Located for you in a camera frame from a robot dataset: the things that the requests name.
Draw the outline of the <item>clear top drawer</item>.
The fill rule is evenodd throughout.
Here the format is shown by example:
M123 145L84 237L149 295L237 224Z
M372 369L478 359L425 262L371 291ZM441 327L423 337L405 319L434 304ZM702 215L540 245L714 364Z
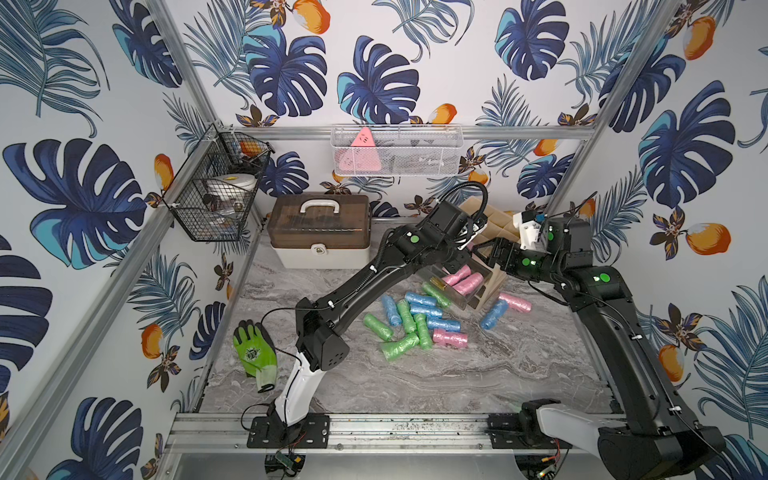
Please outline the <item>clear top drawer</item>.
M417 275L443 293L460 310L480 306L492 272L481 263L471 260L455 273L439 265L421 269Z

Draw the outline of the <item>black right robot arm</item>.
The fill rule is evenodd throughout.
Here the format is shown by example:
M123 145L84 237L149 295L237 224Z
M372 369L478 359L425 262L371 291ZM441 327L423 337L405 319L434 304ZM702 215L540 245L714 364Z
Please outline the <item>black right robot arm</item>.
M474 254L511 277L554 287L619 406L598 415L551 399L526 402L519 424L527 442L564 441L599 458L615 479L684 475L721 455L723 435L702 425L675 390L622 275L595 264L589 223L577 217L538 222L525 213L515 225L519 241L495 238L476 245Z

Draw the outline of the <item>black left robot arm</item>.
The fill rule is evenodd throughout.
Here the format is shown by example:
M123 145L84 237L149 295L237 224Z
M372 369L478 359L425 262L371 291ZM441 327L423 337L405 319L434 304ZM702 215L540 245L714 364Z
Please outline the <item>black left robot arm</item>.
M297 340L292 372L268 406L267 426L251 435L264 433L282 446L297 442L325 373L350 352L345 331L371 303L419 270L439 264L455 272L466 264L467 245L487 224L487 204L483 199L468 214L442 199L419 223L388 229L373 260L334 291L314 301L300 300L293 308Z

